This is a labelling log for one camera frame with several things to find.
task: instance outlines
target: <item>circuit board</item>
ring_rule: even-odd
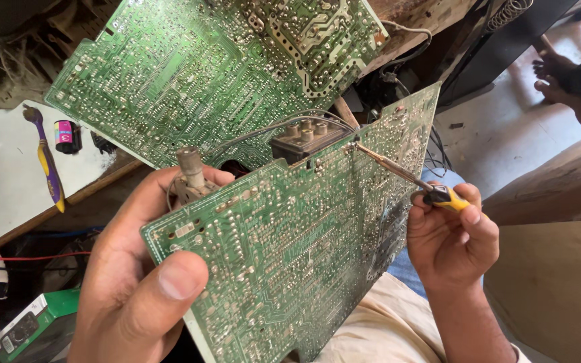
[[[124,0],[44,100],[168,167],[181,147],[203,155],[295,111],[328,109],[388,37],[366,0]],[[214,166],[260,167],[269,139],[241,143]]]
[[[294,165],[284,159],[141,229],[154,261],[193,251],[209,268],[184,316],[206,363],[314,359],[405,243],[415,186],[354,138],[420,175],[440,83]]]

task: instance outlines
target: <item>screwdriver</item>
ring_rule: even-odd
[[[376,163],[393,172],[395,175],[398,175],[408,182],[414,183],[417,186],[423,188],[423,191],[412,194],[412,202],[415,195],[422,194],[423,202],[425,204],[435,205],[437,207],[442,207],[457,213],[470,205],[470,202],[461,198],[454,190],[452,190],[452,188],[447,186],[432,186],[431,184],[427,184],[421,179],[417,178],[416,175],[414,175],[414,173],[410,172],[408,169],[401,167],[399,164],[391,161],[383,155],[374,153],[359,143],[356,143],[356,148],[369,155],[373,160],[376,161]]]

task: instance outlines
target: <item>red wire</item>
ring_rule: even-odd
[[[37,261],[37,260],[52,260],[53,258],[77,256],[79,254],[91,254],[91,252],[71,252],[64,254],[57,254],[55,256],[44,257],[0,257],[0,261]]]

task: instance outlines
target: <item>fingernail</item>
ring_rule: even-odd
[[[476,207],[470,207],[470,210],[465,215],[465,220],[470,224],[477,224],[481,220],[481,213]]]
[[[196,278],[179,264],[167,264],[162,268],[158,284],[163,293],[174,300],[189,298],[199,287]]]

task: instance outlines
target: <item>blue jeans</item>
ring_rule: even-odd
[[[443,175],[443,172],[445,171],[443,168],[436,168],[433,170],[439,175]],[[451,170],[448,170],[448,172],[445,173],[443,177],[437,177],[428,169],[423,169],[421,179],[423,179],[424,182],[436,180],[440,184],[448,187],[453,187],[456,184],[465,183],[465,180],[463,180],[462,177]],[[396,256],[396,259],[387,268],[387,272],[391,273],[394,277],[402,281],[415,293],[423,296],[425,300],[427,300],[427,295],[425,295],[425,288],[423,287],[423,283],[420,281],[420,278],[418,277],[418,274],[416,273],[411,260],[409,260],[407,247],[403,248],[403,251],[401,251],[398,256]],[[481,277],[481,285],[483,285],[483,276]]]

